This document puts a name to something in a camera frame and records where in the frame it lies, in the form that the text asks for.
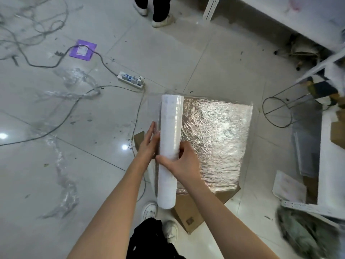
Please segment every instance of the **plastic wrap roll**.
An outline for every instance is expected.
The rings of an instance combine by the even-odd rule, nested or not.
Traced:
[[[183,96],[162,95],[159,154],[170,160],[179,156]],[[158,168],[158,206],[170,209],[175,206],[177,179],[164,166]]]

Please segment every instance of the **white tile floor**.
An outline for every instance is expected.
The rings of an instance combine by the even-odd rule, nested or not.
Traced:
[[[234,8],[227,9],[228,2],[224,2],[211,24],[204,24],[202,11],[198,9],[203,6],[200,2],[172,0],[171,12],[177,17],[176,23],[154,29],[150,25],[152,13],[147,18],[140,17],[132,7],[132,0],[67,0],[71,12],[65,27],[25,52],[32,63],[54,65],[58,60],[56,51],[63,52],[76,39],[84,39],[97,43],[96,50],[113,71],[146,77],[148,93],[172,90],[253,103],[250,139],[240,179],[242,189],[226,206],[279,257],[298,258],[280,237],[274,216],[278,200],[272,194],[277,169],[299,179],[291,151],[291,130],[272,126],[261,113],[263,98],[291,85],[301,74],[296,72],[293,62],[273,55],[278,48],[277,35],[285,30],[264,17],[265,31],[270,27],[276,31],[273,38],[261,35],[255,27],[242,27],[243,23],[229,24],[233,19],[227,13]],[[36,20],[63,12],[63,1],[53,0],[36,10]],[[246,12],[248,18],[256,18],[260,25],[261,15],[249,8],[241,8],[241,22],[245,21]],[[54,20],[63,18],[60,15]],[[47,21],[45,26],[49,27],[51,22]],[[16,29],[21,38],[24,34],[30,36],[28,32],[35,33],[30,21],[23,18],[15,17],[8,27]],[[1,39],[7,36],[0,30]],[[0,57],[8,53],[3,44],[0,52]],[[0,143],[28,138],[32,125],[42,122],[57,125],[73,104],[57,98],[38,101],[39,91],[67,91],[63,80],[51,69],[28,66],[21,55],[17,61],[19,67],[11,59],[0,61],[0,133],[8,135]],[[67,56],[61,66],[79,67],[99,85],[127,87],[103,67],[97,56],[90,62]],[[80,82],[70,91],[81,93],[88,89]],[[79,205],[67,217],[37,219],[59,200],[61,189],[56,183],[53,149],[43,139],[0,147],[1,258],[66,257],[122,178],[132,160],[129,139],[141,95],[112,87],[101,91],[98,98],[81,100],[56,133],[67,161],[66,171],[77,183],[80,197]],[[136,132],[146,130],[150,123],[145,100]],[[142,206],[154,198],[151,187],[147,186],[137,203],[133,228],[140,223]],[[159,218],[169,217],[167,211],[159,211]],[[205,223],[191,235],[180,228],[176,247],[188,259],[222,258]]]

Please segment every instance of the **perforated metal bracket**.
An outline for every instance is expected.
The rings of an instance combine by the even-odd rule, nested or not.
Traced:
[[[307,205],[305,203],[296,203],[296,202],[289,202],[289,201],[281,201],[281,206],[304,211],[308,213],[316,213],[326,217],[337,218],[341,220],[345,220],[345,210],[337,210],[334,208],[324,207],[320,205]]]

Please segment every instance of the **purple paper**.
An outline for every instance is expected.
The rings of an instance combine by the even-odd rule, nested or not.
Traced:
[[[79,59],[82,59],[85,61],[91,60],[91,56],[93,55],[93,51],[97,47],[97,44],[95,44],[95,43],[89,43],[87,41],[80,40],[80,39],[78,39],[78,41],[75,45],[80,45],[80,46],[74,47],[71,50],[69,56],[79,58]]]

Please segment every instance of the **shoe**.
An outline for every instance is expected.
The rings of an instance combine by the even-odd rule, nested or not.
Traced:
[[[147,8],[146,9],[140,8],[135,1],[133,3],[133,7],[141,16],[147,16],[148,14]]]
[[[178,235],[177,223],[172,220],[166,221],[163,224],[162,230],[165,238],[168,240],[168,243],[175,245]]]
[[[160,28],[163,26],[168,26],[174,22],[175,22],[175,17],[172,14],[168,14],[168,16],[161,22],[152,21],[152,27]]]
[[[149,218],[156,218],[157,210],[158,210],[158,205],[156,202],[154,201],[148,202],[142,210],[142,221],[144,222],[146,219],[149,219]]]

